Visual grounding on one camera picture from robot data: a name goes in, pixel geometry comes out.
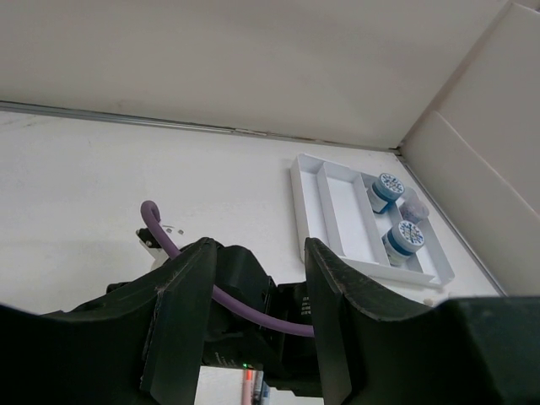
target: jar lid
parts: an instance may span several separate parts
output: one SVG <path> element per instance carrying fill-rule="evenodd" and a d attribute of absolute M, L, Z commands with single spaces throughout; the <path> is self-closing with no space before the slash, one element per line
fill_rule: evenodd
<path fill-rule="evenodd" d="M 404 192 L 405 186 L 401 181 L 390 173 L 382 173 L 375 182 L 377 190 L 392 200 L 397 200 Z"/>
<path fill-rule="evenodd" d="M 412 222 L 399 222 L 392 228 L 392 234 L 396 243 L 406 251 L 414 253 L 424 245 L 424 234 Z"/>

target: metal strip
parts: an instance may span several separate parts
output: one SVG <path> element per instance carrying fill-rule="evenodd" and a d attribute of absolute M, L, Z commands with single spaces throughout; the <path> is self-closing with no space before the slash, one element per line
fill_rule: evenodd
<path fill-rule="evenodd" d="M 39 116 L 58 116 L 60 118 L 73 118 L 78 120 L 98 121 L 98 122 L 114 122 L 117 124 L 129 124 L 140 125 L 145 127 L 158 127 L 169 129 L 181 129 L 185 131 L 197 131 L 197 132 L 213 132 L 213 133 L 227 133 L 230 135 L 237 135 L 249 138 L 265 138 L 275 139 L 288 142 L 299 143 L 314 143 L 317 145 L 335 146 L 338 148 L 349 149 L 363 149 L 373 150 L 376 152 L 387 152 L 391 154 L 399 154 L 397 149 L 393 148 L 371 148 L 365 146 L 351 145 L 347 143 L 335 143 L 330 141 L 323 141 L 320 139 L 295 137 L 291 135 L 273 133 L 273 132 L 261 132 L 252 131 L 250 129 L 233 128 L 233 127 L 220 127 L 215 125 L 202 125 L 195 122 L 181 122 L 161 120 L 155 118 L 145 118 L 141 116 L 124 116 L 122 114 L 110 114 L 107 112 L 94 112 L 87 110 L 74 110 L 69 108 L 60 107 L 48 107 L 45 105 L 32 105 L 24 103 L 13 103 L 11 101 L 0 100 L 0 111 L 19 112 L 23 114 L 36 114 Z"/>
<path fill-rule="evenodd" d="M 468 244 L 465 237 L 462 235 L 462 233 L 457 229 L 457 227 L 452 223 L 450 218 L 445 214 L 443 209 L 440 207 L 440 205 L 435 201 L 433 196 L 428 192 L 428 190 L 424 187 L 420 179 L 414 174 L 413 170 L 409 167 L 407 164 L 407 161 L 404 158 L 400 158 L 403 167 L 405 167 L 405 170 L 408 172 L 409 175 L 416 181 L 416 184 L 422 189 L 422 192 L 426 195 L 426 197 L 429 199 L 429 201 L 433 204 L 439 215 L 445 220 L 448 227 L 451 229 L 451 231 L 454 233 L 454 235 L 457 237 L 457 239 L 462 243 L 463 247 L 467 249 L 468 253 L 471 255 L 472 259 L 476 262 L 478 267 L 480 267 L 480 270 L 482 270 L 482 273 L 484 276 L 486 276 L 486 279 L 493 285 L 493 288 L 497 290 L 497 292 L 502 296 L 508 296 L 508 294 L 505 292 L 503 287 L 499 284 L 497 279 L 494 277 L 494 275 L 488 270 L 488 267 L 485 265 L 485 263 L 482 261 L 482 259 L 476 254 L 474 249 L 471 247 L 471 245 Z"/>

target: white tray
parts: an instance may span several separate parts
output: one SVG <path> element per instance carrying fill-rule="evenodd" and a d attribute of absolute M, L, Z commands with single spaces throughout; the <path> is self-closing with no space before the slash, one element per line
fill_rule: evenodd
<path fill-rule="evenodd" d="M 381 237 L 402 220 L 401 201 L 384 214 L 374 213 L 365 190 L 376 177 L 307 154 L 298 155 L 290 172 L 302 260 L 305 238 L 311 237 L 374 278 L 434 288 L 454 278 L 429 219 L 418 225 L 425 246 L 400 267 L 390 265 Z"/>

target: white table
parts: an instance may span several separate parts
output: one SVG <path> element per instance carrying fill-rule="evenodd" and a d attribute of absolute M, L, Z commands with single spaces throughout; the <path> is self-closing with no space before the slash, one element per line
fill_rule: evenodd
<path fill-rule="evenodd" d="M 155 200 L 180 243 L 211 236 L 251 249 L 277 284 L 305 279 L 289 167 L 308 153 L 413 179 L 390 153 L 0 112 L 0 301 L 46 313 L 145 274 L 139 205 Z M 456 279 L 443 290 L 382 283 L 413 300 L 494 295 L 439 214 L 431 221 Z M 241 372 L 202 369 L 197 405 L 240 403 Z M 318 399 L 272 392 L 276 404 Z"/>

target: patterned lid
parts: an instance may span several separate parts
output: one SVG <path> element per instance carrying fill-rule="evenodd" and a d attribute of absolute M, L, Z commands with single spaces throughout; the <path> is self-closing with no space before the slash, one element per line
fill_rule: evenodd
<path fill-rule="evenodd" d="M 392 192 L 395 192 L 396 194 L 402 194 L 405 191 L 403 183 L 401 183 L 397 177 L 391 175 L 390 173 L 383 173 L 381 175 L 381 182 L 384 187 Z"/>
<path fill-rule="evenodd" d="M 402 221 L 398 225 L 399 233 L 408 243 L 414 246 L 422 246 L 424 244 L 424 235 L 418 226 L 412 222 Z"/>

